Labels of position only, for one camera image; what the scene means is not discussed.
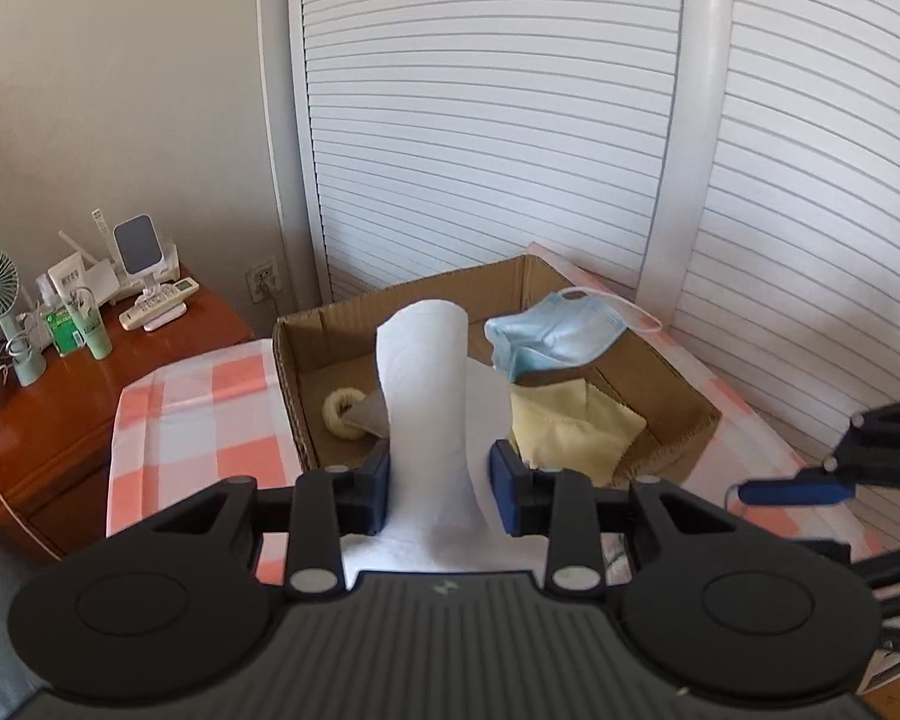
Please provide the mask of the green box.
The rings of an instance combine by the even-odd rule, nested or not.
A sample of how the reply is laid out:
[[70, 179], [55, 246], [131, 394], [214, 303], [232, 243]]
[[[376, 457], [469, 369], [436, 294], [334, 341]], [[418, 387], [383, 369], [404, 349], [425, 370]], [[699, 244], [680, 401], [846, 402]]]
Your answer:
[[53, 348], [60, 358], [72, 355], [74, 351], [86, 346], [86, 340], [77, 330], [73, 317], [66, 307], [50, 309], [43, 316], [46, 330], [50, 333]]

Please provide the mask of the green desk fan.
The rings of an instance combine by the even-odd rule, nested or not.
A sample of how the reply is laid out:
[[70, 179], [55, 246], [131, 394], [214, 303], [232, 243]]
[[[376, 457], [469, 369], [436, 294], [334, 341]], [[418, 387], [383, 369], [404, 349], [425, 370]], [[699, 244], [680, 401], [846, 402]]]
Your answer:
[[16, 319], [20, 293], [19, 270], [13, 259], [0, 250], [0, 327], [6, 340], [7, 354], [13, 361], [20, 387], [30, 387], [46, 371], [45, 358], [30, 340], [30, 335]]

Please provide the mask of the pink checkered tablecloth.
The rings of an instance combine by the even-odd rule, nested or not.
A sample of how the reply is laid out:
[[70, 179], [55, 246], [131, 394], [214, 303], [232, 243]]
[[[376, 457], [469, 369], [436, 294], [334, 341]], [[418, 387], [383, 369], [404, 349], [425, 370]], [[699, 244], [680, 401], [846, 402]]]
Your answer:
[[[662, 335], [665, 359], [720, 415], [701, 458], [673, 483], [715, 502], [741, 481], [780, 478], [802, 468], [802, 457], [728, 383]], [[272, 335], [185, 359], [131, 383], [119, 397], [109, 530], [121, 532], [229, 476], [249, 476], [261, 488], [282, 488], [303, 472]]]

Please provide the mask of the white router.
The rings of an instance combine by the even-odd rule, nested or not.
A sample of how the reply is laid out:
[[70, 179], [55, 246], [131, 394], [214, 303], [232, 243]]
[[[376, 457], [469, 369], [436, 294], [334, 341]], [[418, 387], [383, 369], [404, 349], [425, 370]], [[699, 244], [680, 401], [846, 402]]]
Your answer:
[[[46, 270], [46, 275], [52, 280], [58, 293], [61, 293], [63, 289], [74, 288], [75, 286], [91, 288], [98, 305], [102, 305], [104, 302], [116, 304], [119, 301], [123, 301], [123, 299], [139, 298], [142, 284], [139, 281], [131, 281], [128, 278], [125, 270], [123, 270], [123, 265], [121, 265], [121, 260], [119, 260], [118, 250], [116, 250], [115, 239], [113, 238], [113, 228], [116, 224], [115, 226], [110, 226], [100, 208], [92, 211], [92, 218], [94, 218], [98, 234], [103, 239], [107, 255], [103, 259], [94, 257], [86, 247], [82, 247], [79, 242], [71, 238], [68, 232], [60, 229], [58, 238], [73, 249], [73, 255], [69, 255], [67, 259], [50, 266]], [[182, 275], [182, 267], [180, 266], [180, 257], [178, 257], [176, 245], [173, 242], [160, 241], [160, 243], [162, 244], [162, 249], [164, 249], [165, 263], [164, 268], [155, 277], [157, 286], [178, 280], [180, 275]]]

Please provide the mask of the yellow cloth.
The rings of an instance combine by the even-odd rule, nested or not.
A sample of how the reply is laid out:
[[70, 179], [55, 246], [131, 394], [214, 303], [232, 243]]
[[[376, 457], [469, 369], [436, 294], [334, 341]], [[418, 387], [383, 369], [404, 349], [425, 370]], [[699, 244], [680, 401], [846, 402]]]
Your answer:
[[510, 442], [535, 470], [574, 470], [611, 483], [645, 426], [642, 416], [585, 379], [541, 387], [510, 385]]

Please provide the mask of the wall socket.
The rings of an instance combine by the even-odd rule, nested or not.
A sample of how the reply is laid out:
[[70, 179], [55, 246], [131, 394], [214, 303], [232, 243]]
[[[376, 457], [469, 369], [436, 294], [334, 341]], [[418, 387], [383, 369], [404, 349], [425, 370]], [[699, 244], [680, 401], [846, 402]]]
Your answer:
[[253, 304], [276, 298], [281, 293], [281, 278], [274, 259], [250, 266], [245, 271], [245, 281]]

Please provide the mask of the white remote control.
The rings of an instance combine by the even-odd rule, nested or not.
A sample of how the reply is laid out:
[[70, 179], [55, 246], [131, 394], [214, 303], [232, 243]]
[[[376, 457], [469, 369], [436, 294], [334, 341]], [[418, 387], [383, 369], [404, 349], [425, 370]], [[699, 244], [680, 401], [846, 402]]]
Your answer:
[[155, 332], [157, 328], [180, 319], [188, 310], [187, 300], [196, 296], [199, 289], [201, 286], [192, 277], [161, 284], [152, 293], [141, 296], [130, 309], [121, 312], [118, 317], [119, 325], [126, 332], [139, 328], [144, 332]]

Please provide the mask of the grey fabric pouch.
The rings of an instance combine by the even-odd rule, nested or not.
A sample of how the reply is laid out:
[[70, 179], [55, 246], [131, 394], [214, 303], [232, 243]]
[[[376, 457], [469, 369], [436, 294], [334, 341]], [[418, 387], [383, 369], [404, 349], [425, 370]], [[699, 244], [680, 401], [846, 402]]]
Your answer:
[[390, 419], [382, 392], [374, 390], [372, 394], [365, 395], [362, 400], [349, 406], [343, 413], [343, 422], [346, 426], [372, 434], [379, 439], [390, 436]]

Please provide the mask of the small mirror on stand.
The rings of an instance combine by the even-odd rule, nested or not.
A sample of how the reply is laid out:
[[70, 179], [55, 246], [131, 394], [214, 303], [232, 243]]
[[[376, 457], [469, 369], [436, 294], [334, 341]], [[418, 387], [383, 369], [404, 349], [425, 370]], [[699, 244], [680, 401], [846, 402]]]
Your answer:
[[151, 216], [142, 213], [117, 224], [113, 228], [113, 238], [128, 278], [142, 284], [142, 296], [155, 293], [155, 277], [164, 268], [165, 257]]

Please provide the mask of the wooden nightstand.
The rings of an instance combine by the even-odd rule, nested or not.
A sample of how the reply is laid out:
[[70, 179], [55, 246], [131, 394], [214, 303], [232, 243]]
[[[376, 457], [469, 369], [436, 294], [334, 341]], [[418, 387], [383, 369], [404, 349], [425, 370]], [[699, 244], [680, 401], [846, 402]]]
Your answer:
[[110, 447], [123, 388], [159, 367], [253, 338], [253, 330], [209, 289], [183, 319], [152, 333], [121, 328], [127, 302], [103, 310], [113, 351], [50, 353], [30, 387], [0, 388], [0, 535], [40, 564], [105, 536]]

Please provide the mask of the cardboard box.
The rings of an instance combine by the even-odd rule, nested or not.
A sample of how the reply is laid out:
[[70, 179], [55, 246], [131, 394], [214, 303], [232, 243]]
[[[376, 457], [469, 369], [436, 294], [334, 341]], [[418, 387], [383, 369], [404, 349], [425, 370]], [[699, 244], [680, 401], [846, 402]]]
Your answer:
[[[562, 288], [606, 284], [546, 249], [448, 271], [278, 320], [272, 352], [302, 470], [356, 465], [370, 439], [333, 436], [322, 406], [341, 387], [370, 392], [390, 369], [406, 372], [430, 406], [463, 403], [466, 361], [487, 366], [484, 324], [530, 309]], [[583, 377], [645, 419], [613, 481], [637, 475], [679, 481], [701, 458], [720, 415], [686, 374], [668, 362], [660, 332], [628, 330], [606, 353], [573, 371], [536, 372], [533, 385]]]

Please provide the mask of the blue face mask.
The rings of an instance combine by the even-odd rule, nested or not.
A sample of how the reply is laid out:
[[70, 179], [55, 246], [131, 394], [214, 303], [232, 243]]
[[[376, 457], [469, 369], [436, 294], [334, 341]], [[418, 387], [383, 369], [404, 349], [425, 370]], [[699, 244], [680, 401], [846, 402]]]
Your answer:
[[628, 330], [662, 332], [663, 323], [617, 294], [582, 286], [559, 289], [520, 314], [484, 324], [493, 367], [512, 383], [536, 372], [587, 366]]

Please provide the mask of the white towel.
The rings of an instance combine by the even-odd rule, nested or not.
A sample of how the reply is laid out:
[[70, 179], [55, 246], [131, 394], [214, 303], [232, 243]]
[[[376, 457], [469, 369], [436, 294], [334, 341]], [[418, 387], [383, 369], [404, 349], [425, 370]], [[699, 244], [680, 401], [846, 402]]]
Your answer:
[[468, 356], [470, 319], [448, 301], [414, 302], [377, 328], [375, 362], [390, 419], [385, 525], [341, 541], [346, 582], [364, 572], [530, 571], [543, 536], [505, 533], [489, 450], [510, 434], [507, 377]]

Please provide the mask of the green tube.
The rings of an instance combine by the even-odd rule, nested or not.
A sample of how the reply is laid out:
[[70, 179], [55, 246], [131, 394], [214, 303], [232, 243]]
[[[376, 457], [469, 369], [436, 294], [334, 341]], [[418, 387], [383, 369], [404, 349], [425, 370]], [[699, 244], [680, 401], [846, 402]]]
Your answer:
[[68, 310], [91, 355], [98, 361], [108, 358], [113, 346], [94, 293], [86, 286], [78, 286], [71, 293]]

